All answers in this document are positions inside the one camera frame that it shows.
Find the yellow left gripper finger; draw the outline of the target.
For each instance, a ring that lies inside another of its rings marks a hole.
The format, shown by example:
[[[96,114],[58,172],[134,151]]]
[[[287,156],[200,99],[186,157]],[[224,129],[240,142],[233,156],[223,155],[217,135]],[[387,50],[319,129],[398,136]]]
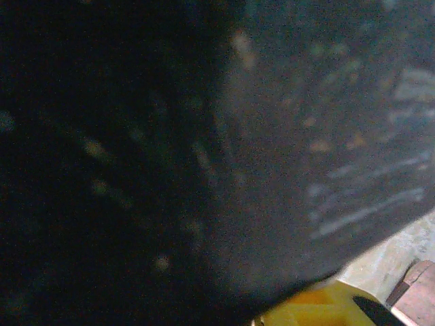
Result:
[[[371,294],[336,281],[303,291],[257,316],[250,325],[393,325],[394,315]]]

